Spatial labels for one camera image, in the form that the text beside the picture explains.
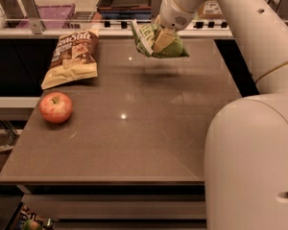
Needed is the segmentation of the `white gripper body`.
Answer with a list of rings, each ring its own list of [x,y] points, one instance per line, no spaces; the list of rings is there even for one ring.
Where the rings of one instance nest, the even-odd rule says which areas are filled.
[[[184,11],[175,0],[163,0],[158,15],[158,24],[176,31],[184,30],[193,20],[195,13]]]

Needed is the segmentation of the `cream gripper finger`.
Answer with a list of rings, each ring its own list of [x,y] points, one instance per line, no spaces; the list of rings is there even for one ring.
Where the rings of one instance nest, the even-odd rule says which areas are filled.
[[[157,54],[174,54],[177,51],[176,31],[167,28],[157,29],[153,51]]]

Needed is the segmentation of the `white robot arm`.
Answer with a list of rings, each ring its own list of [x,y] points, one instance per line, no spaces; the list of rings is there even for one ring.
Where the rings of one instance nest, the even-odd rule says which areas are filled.
[[[178,31],[205,0],[163,0]],[[223,107],[204,148],[207,230],[288,230],[288,27],[264,0],[217,0],[258,89]]]

